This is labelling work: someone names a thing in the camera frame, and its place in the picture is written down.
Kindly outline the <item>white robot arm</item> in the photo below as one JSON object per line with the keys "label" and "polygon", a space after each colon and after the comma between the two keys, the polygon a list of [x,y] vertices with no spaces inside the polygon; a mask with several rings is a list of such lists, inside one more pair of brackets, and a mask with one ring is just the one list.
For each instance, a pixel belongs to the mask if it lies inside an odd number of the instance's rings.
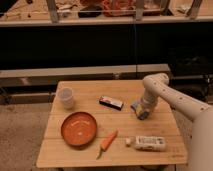
{"label": "white robot arm", "polygon": [[188,171],[213,171],[213,106],[168,86],[165,73],[145,76],[141,105],[153,111],[161,97],[193,122]]}

